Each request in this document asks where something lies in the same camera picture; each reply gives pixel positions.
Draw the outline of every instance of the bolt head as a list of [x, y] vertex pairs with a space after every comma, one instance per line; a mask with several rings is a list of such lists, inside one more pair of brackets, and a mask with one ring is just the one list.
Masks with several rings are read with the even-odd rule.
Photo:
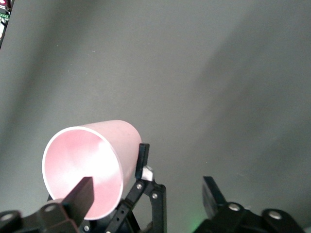
[[11, 217], [13, 217], [13, 214], [6, 214], [6, 215], [3, 215], [3, 216], [0, 218], [0, 221], [9, 220]]
[[235, 203], [231, 203], [231, 204], [229, 205], [229, 209], [230, 209], [230, 210], [233, 210], [233, 211], [239, 211], [239, 210], [240, 210], [240, 207], [239, 207], [237, 204], [235, 204]]
[[88, 232], [88, 231], [89, 231], [89, 226], [84, 226], [83, 230], [84, 230], [85, 232]]
[[280, 213], [273, 210], [269, 212], [269, 216], [277, 220], [280, 220], [282, 218], [282, 215]]
[[55, 205], [49, 205], [47, 208], [44, 209], [45, 212], [50, 212], [55, 209]]

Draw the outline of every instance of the plastic cup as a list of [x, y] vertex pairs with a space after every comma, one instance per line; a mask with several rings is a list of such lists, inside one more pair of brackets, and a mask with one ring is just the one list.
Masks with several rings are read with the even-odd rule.
[[47, 144], [42, 173], [53, 199], [64, 198], [85, 176], [93, 177], [94, 203], [85, 216], [109, 215], [120, 202], [136, 167], [141, 138], [121, 120], [103, 121], [61, 130]]

